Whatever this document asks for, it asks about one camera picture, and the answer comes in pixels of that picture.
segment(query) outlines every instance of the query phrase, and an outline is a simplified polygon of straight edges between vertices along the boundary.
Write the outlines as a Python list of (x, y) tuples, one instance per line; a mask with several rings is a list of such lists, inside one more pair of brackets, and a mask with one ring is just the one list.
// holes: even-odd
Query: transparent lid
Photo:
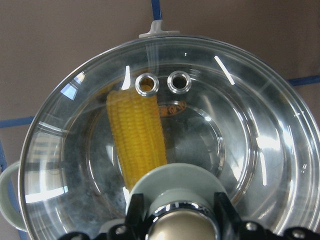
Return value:
[(141, 175), (189, 163), (218, 177), (244, 219), (316, 231), (319, 148), (305, 104), (255, 56), (205, 38), (140, 39), (48, 97), (22, 151), (20, 200), (35, 239), (95, 237), (124, 217)]

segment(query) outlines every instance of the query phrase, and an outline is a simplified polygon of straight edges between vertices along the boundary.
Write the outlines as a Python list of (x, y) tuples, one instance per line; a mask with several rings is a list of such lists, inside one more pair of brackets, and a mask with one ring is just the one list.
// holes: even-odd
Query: pot handle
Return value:
[(15, 210), (9, 199), (8, 185), (11, 175), (19, 170), (20, 161), (16, 161), (0, 174), (0, 212), (9, 224), (18, 230), (27, 231), (22, 215)]

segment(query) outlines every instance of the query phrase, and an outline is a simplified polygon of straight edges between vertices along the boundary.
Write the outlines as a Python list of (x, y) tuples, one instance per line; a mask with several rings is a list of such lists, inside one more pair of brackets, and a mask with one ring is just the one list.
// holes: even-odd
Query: blue tape line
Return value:
[(15, 118), (0, 121), (0, 129), (9, 128), (9, 127), (17, 127), (22, 125), (29, 125), (32, 123), (34, 117), (28, 116), (23, 118)]
[(318, 84), (320, 83), (320, 76), (300, 77), (300, 78), (289, 79), (288, 81), (292, 86)]
[[(1, 172), (3, 172), (8, 167), (1, 141), (0, 141), (0, 166), (1, 166)], [(11, 180), (9, 181), (9, 184), (8, 184), (8, 194), (9, 194), (9, 199), (12, 206), (17, 212), (20, 212), (17, 197), (16, 197)], [(18, 230), (18, 233), (20, 236), (20, 240), (27, 240), (26, 232)]]
[(162, 20), (160, 0), (151, 0), (153, 20)]

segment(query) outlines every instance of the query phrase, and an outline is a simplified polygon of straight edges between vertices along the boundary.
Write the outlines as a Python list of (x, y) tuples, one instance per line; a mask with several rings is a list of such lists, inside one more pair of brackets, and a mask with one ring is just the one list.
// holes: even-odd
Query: pot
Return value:
[[(151, 80), (151, 89), (143, 80)], [(38, 111), (18, 183), (32, 239), (72, 231), (93, 238), (103, 224), (125, 216), (128, 191), (106, 105), (112, 91), (129, 88), (143, 98), (156, 95), (168, 164), (209, 171), (242, 218), (274, 233), (292, 226), (319, 230), (320, 135), (302, 99), (243, 49), (165, 35), (90, 59)], [(144, 149), (143, 140), (135, 142)]]

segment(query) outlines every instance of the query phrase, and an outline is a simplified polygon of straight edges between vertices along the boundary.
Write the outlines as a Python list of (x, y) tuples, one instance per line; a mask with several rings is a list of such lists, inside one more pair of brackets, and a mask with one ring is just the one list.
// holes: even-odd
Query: chrome ring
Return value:
[[(143, 90), (142, 86), (141, 86), (142, 81), (147, 80), (147, 79), (150, 79), (153, 82), (153, 87), (149, 91)], [(140, 94), (143, 97), (152, 97), (159, 90), (159, 80), (152, 73), (148, 73), (148, 72), (143, 73), (143, 74), (139, 75), (135, 80), (135, 90), (137, 91), (138, 94)]]
[[(183, 87), (177, 87), (177, 84), (174, 83), (176, 79), (183, 79)], [(188, 73), (185, 71), (174, 71), (167, 78), (167, 85), (170, 91), (174, 94), (185, 94), (191, 88), (191, 78)]]
[(214, 220), (213, 213), (205, 206), (199, 205), (192, 201), (175, 201), (166, 205), (158, 207), (146, 220), (147, 225), (154, 224), (159, 218), (166, 215), (167, 213), (178, 211), (178, 210), (191, 210), (198, 212), (208, 218)]

